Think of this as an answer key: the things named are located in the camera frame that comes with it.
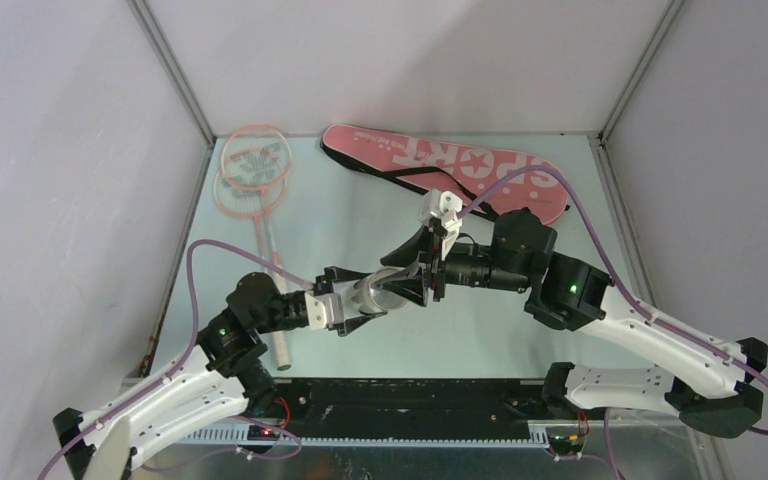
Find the white shuttlecock tube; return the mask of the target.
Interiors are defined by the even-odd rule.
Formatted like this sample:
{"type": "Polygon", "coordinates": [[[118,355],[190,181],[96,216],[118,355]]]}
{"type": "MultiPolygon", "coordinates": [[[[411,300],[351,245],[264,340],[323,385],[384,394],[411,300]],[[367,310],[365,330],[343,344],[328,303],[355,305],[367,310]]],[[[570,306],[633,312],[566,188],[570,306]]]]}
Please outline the white shuttlecock tube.
{"type": "Polygon", "coordinates": [[[381,281],[401,271],[402,268],[398,267],[382,267],[358,280],[349,296],[356,309],[363,314],[377,314],[405,307],[408,303],[406,298],[379,285],[381,281]]]}

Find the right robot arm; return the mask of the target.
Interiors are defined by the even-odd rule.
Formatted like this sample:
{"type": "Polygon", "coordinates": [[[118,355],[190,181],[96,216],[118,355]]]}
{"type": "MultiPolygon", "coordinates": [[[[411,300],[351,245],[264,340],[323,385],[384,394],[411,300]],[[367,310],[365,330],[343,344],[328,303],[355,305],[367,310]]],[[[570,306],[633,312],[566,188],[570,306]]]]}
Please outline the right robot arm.
{"type": "Polygon", "coordinates": [[[397,271],[383,282],[386,291],[420,306],[443,298],[450,285],[522,293],[526,313],[548,328],[609,341],[648,361],[642,369],[552,364],[541,392],[551,416],[646,410],[719,438],[736,438],[761,419],[764,395],[747,368],[765,364],[764,342],[696,344],[676,320],[625,298],[608,273],[556,252],[556,231],[528,209],[501,215],[487,245],[457,236],[445,247],[442,231],[432,220],[382,257],[397,271]]]}

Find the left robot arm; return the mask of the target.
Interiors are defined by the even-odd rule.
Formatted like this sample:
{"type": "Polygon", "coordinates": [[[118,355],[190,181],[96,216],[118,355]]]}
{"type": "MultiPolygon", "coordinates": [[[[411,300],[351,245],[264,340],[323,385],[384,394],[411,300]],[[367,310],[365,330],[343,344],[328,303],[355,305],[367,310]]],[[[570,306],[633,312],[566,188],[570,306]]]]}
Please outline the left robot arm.
{"type": "Polygon", "coordinates": [[[389,295],[376,282],[374,274],[330,267],[313,289],[285,293],[273,275],[242,277],[226,308],[165,371],[97,410],[67,408],[55,416],[73,478],[123,479],[204,426],[237,415],[266,417],[280,401],[260,361],[267,351],[262,335],[308,328],[346,336],[388,312],[389,295]]]}

